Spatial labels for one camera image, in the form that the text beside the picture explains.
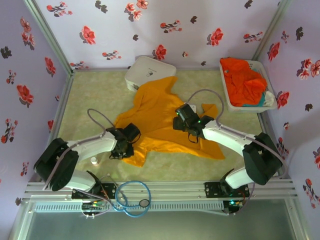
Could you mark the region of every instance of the teal cloth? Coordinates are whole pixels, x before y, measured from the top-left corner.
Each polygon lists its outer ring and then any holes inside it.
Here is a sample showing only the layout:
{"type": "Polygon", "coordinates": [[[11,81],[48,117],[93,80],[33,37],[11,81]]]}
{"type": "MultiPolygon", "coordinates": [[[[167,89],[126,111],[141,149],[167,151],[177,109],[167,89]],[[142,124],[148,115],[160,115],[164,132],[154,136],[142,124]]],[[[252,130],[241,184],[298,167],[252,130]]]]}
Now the teal cloth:
{"type": "Polygon", "coordinates": [[[244,104],[242,107],[263,107],[265,102],[265,93],[262,94],[261,99],[257,105],[244,104]]]}

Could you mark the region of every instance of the glass panel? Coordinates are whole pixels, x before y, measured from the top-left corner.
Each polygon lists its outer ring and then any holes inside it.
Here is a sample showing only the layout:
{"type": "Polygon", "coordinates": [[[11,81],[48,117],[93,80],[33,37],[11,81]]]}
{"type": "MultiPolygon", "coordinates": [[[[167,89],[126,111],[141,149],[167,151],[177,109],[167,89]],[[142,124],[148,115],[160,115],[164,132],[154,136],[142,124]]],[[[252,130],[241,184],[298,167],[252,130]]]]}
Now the glass panel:
{"type": "Polygon", "coordinates": [[[283,200],[252,200],[236,216],[149,212],[140,218],[107,213],[34,213],[27,240],[295,240],[283,200]]]}

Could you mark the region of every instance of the floral wallpaper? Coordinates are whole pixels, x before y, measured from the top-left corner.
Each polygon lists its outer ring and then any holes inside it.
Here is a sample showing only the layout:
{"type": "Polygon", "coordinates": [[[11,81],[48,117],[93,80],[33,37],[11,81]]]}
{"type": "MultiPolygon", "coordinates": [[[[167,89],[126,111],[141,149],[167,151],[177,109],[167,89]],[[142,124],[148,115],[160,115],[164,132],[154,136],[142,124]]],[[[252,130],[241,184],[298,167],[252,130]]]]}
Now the floral wallpaper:
{"type": "Polygon", "coordinates": [[[320,238],[320,38],[318,0],[295,0],[259,59],[277,93],[269,111],[313,239],[320,238]]]}
{"type": "Polygon", "coordinates": [[[0,240],[7,240],[67,74],[22,0],[2,2],[0,12],[0,240]]]}
{"type": "MultiPolygon", "coordinates": [[[[279,3],[35,1],[73,69],[77,63],[90,69],[127,68],[142,55],[183,68],[217,68],[220,58],[229,56],[251,59],[279,3]]],[[[276,52],[275,44],[271,58],[276,52]]]]}

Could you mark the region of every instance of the beige mat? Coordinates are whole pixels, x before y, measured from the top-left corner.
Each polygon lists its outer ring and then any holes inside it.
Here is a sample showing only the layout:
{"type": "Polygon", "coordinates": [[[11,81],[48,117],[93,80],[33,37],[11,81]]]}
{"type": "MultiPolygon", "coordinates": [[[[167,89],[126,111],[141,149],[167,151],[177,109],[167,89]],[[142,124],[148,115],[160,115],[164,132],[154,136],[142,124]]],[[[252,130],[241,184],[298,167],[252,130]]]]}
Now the beige mat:
{"type": "MultiPolygon", "coordinates": [[[[75,75],[71,92],[62,119],[59,137],[65,141],[80,140],[101,132],[87,116],[87,109],[94,108],[114,121],[118,114],[133,107],[135,93],[129,91],[125,82],[125,71],[78,72],[75,75]]],[[[178,81],[172,92],[186,101],[196,90],[208,88],[217,91],[225,99],[220,71],[183,70],[178,71],[178,81]]],[[[198,93],[190,102],[201,113],[201,103],[217,105],[221,103],[209,92],[198,93]]],[[[99,122],[110,125],[102,117],[92,114],[99,122]]],[[[261,132],[255,113],[230,113],[227,108],[221,123],[250,134],[261,132]]],[[[102,177],[107,173],[116,181],[208,181],[219,180],[227,171],[244,165],[243,159],[234,151],[221,147],[225,160],[201,158],[187,153],[150,152],[143,167],[135,167],[121,160],[109,159],[109,153],[98,154],[98,166],[89,159],[77,164],[78,170],[89,170],[102,177]]]]}

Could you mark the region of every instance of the robotic arm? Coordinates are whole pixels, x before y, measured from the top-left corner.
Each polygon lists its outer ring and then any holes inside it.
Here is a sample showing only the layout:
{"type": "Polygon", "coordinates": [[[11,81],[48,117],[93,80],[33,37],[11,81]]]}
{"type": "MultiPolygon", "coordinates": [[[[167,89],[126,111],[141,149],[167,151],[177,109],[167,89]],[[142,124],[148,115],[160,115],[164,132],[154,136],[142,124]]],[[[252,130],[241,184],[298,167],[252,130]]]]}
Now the robotic arm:
{"type": "Polygon", "coordinates": [[[114,159],[128,158],[134,154],[133,141],[138,136],[140,136],[139,129],[130,123],[124,129],[108,128],[104,136],[97,136],[97,140],[91,140],[92,137],[90,137],[80,141],[66,142],[56,138],[46,148],[33,169],[44,181],[47,181],[57,158],[70,146],[76,144],[72,150],[66,152],[49,180],[48,186],[52,191],[67,187],[95,194],[100,191],[99,179],[89,171],[76,170],[77,162],[103,152],[111,152],[110,158],[114,159]]]}
{"type": "Polygon", "coordinates": [[[219,124],[212,117],[205,115],[199,118],[188,104],[182,105],[175,112],[177,116],[173,119],[173,129],[188,132],[189,140],[192,135],[196,137],[195,143],[198,142],[198,138],[214,141],[244,158],[244,167],[230,170],[220,180],[221,190],[226,194],[253,182],[265,185],[282,167],[282,162],[275,155],[256,143],[259,142],[277,153],[267,134],[243,134],[219,124]]]}

